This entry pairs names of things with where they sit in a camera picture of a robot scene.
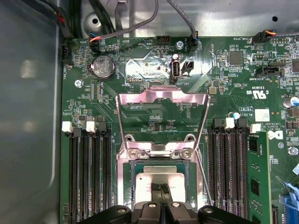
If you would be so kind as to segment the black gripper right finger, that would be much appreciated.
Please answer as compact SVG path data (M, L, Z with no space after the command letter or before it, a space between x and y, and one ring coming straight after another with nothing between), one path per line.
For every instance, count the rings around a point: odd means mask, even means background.
M206 205L197 212L184 203L175 202L167 183L163 184L163 202L172 224L251 224L252 222L217 207Z

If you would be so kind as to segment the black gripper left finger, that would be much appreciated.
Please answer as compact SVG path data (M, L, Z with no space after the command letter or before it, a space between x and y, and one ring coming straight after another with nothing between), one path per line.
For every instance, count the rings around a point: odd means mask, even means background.
M124 205L115 205L101 211L83 221L81 224L160 224L161 223L161 192L160 184L151 184L151 199L135 205L131 210Z

